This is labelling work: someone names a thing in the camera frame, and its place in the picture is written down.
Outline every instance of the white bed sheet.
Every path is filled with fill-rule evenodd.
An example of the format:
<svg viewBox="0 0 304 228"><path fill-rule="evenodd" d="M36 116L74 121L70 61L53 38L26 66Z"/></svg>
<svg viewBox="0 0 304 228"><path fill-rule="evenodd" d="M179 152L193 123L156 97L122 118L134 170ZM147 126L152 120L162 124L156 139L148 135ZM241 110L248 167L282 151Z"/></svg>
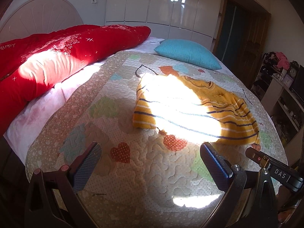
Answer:
<svg viewBox="0 0 304 228"><path fill-rule="evenodd" d="M163 39L149 37L145 42L135 48L128 49L128 51L156 54L154 49L162 40ZM90 77L99 70L105 61L106 59L86 66L65 81L56 84L54 88L29 102L23 111L13 120L5 132L4 137L23 164L25 164L29 147L37 138L48 119L66 103L79 86L88 81ZM220 60L218 60L218 62L222 66L219 72L233 75Z"/></svg>

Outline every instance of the clock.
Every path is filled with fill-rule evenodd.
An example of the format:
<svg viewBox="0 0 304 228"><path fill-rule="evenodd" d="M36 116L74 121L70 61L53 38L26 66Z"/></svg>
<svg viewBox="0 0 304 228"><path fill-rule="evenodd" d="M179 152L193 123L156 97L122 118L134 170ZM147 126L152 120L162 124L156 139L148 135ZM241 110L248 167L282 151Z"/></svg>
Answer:
<svg viewBox="0 0 304 228"><path fill-rule="evenodd" d="M286 74L284 79L282 80L282 83L288 88L290 88L291 84L293 83L293 78Z"/></svg>
<svg viewBox="0 0 304 228"><path fill-rule="evenodd" d="M299 70L299 64L298 64L296 61L292 61L292 62L290 63L290 67L289 67L289 69L288 69L288 75L289 75L291 78L295 79L296 76L297 76L298 70Z"/></svg>

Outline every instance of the blue pillow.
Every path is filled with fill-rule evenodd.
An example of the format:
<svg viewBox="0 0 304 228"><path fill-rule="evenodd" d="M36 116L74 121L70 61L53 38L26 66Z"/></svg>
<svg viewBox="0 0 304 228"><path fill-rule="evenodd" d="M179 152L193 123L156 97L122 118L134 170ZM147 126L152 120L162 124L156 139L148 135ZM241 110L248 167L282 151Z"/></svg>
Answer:
<svg viewBox="0 0 304 228"><path fill-rule="evenodd" d="M159 55L202 68L222 69L216 57L204 46L185 39L166 39L154 51Z"/></svg>

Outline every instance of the metal bolt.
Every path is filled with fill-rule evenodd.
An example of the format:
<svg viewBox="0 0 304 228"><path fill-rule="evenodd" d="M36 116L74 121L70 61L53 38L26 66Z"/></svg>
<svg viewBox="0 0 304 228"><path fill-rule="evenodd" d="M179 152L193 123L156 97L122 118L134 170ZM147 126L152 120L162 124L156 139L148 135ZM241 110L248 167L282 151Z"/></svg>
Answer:
<svg viewBox="0 0 304 228"><path fill-rule="evenodd" d="M35 175L38 175L40 172L41 172L41 170L40 170L40 169L36 169L36 170L34 170L34 174L35 174Z"/></svg>
<svg viewBox="0 0 304 228"><path fill-rule="evenodd" d="M261 171L262 171L262 173L264 173L265 175L268 174L268 170L267 170L266 168L262 168Z"/></svg>
<svg viewBox="0 0 304 228"><path fill-rule="evenodd" d="M61 171L67 171L69 169L69 166L67 164L61 166Z"/></svg>
<svg viewBox="0 0 304 228"><path fill-rule="evenodd" d="M232 169L233 169L233 170L236 170L236 171L239 171L239 170L241 170L241 167L240 167L238 164L234 164L234 165L232 166Z"/></svg>

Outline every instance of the wardrobe door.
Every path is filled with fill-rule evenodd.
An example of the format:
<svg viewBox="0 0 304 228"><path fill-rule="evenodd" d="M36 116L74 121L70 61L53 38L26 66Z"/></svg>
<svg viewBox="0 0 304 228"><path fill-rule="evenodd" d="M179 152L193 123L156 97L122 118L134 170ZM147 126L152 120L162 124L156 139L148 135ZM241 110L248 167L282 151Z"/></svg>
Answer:
<svg viewBox="0 0 304 228"><path fill-rule="evenodd" d="M145 22L125 21L126 26L145 26Z"/></svg>
<svg viewBox="0 0 304 228"><path fill-rule="evenodd" d="M147 22L169 25L172 9L173 0L150 0Z"/></svg>
<svg viewBox="0 0 304 228"><path fill-rule="evenodd" d="M213 37L221 0L199 0L194 28L195 32Z"/></svg>
<svg viewBox="0 0 304 228"><path fill-rule="evenodd" d="M127 0L125 21L146 22L149 0Z"/></svg>
<svg viewBox="0 0 304 228"><path fill-rule="evenodd" d="M124 21L127 0L107 0L105 21Z"/></svg>
<svg viewBox="0 0 304 228"><path fill-rule="evenodd" d="M146 26L151 29L150 37L168 39L170 26L156 23L147 23Z"/></svg>
<svg viewBox="0 0 304 228"><path fill-rule="evenodd" d="M173 0L171 26L192 30L198 0Z"/></svg>
<svg viewBox="0 0 304 228"><path fill-rule="evenodd" d="M169 31L169 39L186 39L191 40L192 31L171 26Z"/></svg>
<svg viewBox="0 0 304 228"><path fill-rule="evenodd" d="M199 43L200 45L206 47L208 50L211 49L212 37L206 36L198 32L193 32L191 41Z"/></svg>
<svg viewBox="0 0 304 228"><path fill-rule="evenodd" d="M106 26L109 26L109 25L123 25L124 22L123 21L107 21L105 23Z"/></svg>

